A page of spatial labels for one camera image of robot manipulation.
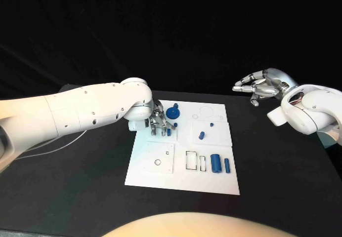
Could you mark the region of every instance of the cable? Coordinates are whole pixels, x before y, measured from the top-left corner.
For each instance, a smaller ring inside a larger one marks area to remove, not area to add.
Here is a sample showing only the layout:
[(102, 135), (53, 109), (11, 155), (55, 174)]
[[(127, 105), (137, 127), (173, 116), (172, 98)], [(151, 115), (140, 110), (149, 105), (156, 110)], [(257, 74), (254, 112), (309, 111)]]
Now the cable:
[(33, 147), (33, 148), (30, 148), (30, 149), (27, 149), (24, 152), (27, 152), (27, 151), (32, 151), (32, 150), (35, 150), (35, 149), (37, 149), (37, 148), (40, 148), (40, 147), (43, 147), (45, 145), (48, 145), (50, 142), (53, 142), (55, 140), (58, 140), (61, 137), (56, 137), (55, 139), (52, 139), (49, 142), (46, 142), (46, 143), (43, 143), (42, 145), (39, 145), (39, 146), (36, 146), (36, 147)]
[(45, 154), (49, 154), (49, 153), (52, 153), (52, 152), (59, 151), (59, 150), (63, 149), (71, 143), (74, 143), (74, 142), (78, 140), (78, 138), (84, 135), (85, 132), (87, 132), (87, 130), (82, 132), (82, 134), (76, 137), (76, 139), (75, 139), (72, 142), (69, 142), (65, 146), (62, 146), (61, 148), (55, 149), (53, 151), (45, 152), (45, 153), (40, 153), (40, 154), (35, 154), (35, 155), (29, 155), (29, 156), (24, 156), (24, 157), (19, 157), (19, 158), (14, 159), (14, 160), (19, 160), (19, 159), (23, 159), (23, 158), (27, 158), (27, 157), (40, 156), (40, 155), (45, 155)]

